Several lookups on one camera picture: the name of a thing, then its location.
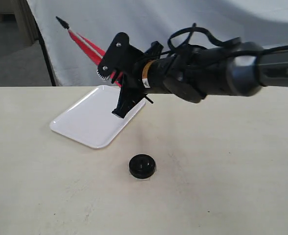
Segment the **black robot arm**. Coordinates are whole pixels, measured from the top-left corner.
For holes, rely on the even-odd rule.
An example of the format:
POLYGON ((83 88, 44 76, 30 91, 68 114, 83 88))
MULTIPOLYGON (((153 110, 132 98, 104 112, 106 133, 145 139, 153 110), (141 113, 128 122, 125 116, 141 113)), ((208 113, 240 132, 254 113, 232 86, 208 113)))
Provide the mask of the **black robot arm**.
POLYGON ((288 87, 288 45, 265 49, 239 38, 211 43, 208 49, 184 41, 164 51, 155 41, 140 51, 118 33, 97 68, 102 79, 121 86, 113 114, 124 118, 149 94, 199 103, 209 95, 249 97, 263 87, 288 87))

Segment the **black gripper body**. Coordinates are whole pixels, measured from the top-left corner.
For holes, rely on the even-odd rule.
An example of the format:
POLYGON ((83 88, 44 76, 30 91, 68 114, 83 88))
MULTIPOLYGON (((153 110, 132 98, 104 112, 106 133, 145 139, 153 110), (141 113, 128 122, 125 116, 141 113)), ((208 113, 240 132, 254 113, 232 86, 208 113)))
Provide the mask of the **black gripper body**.
POLYGON ((121 103, 139 103, 148 94, 164 93, 161 75, 153 65, 160 59, 163 45, 152 42, 150 48, 142 52, 129 45, 120 61, 123 73, 120 90, 121 103))

